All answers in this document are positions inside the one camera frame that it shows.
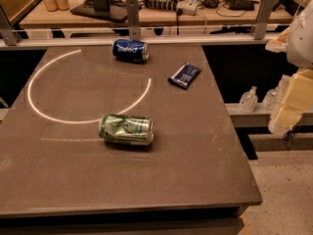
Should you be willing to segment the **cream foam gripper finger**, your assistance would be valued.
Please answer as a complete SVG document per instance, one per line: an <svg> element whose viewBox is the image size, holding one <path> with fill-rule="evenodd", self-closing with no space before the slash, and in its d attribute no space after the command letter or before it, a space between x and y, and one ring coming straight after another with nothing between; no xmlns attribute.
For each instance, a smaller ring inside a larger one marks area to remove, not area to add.
<svg viewBox="0 0 313 235"><path fill-rule="evenodd" d="M281 93L270 116L268 129L273 134L286 134L313 106L313 70L299 69L289 79L282 78Z"/></svg>

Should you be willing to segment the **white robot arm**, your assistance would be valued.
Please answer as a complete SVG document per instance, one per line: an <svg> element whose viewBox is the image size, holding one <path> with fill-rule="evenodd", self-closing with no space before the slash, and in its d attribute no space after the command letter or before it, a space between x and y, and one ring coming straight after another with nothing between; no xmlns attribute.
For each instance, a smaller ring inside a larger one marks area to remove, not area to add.
<svg viewBox="0 0 313 235"><path fill-rule="evenodd" d="M268 129L273 134L285 134L313 106L313 15L302 11L265 49L286 52L288 62L297 66L292 76L283 75L277 86L274 109Z"/></svg>

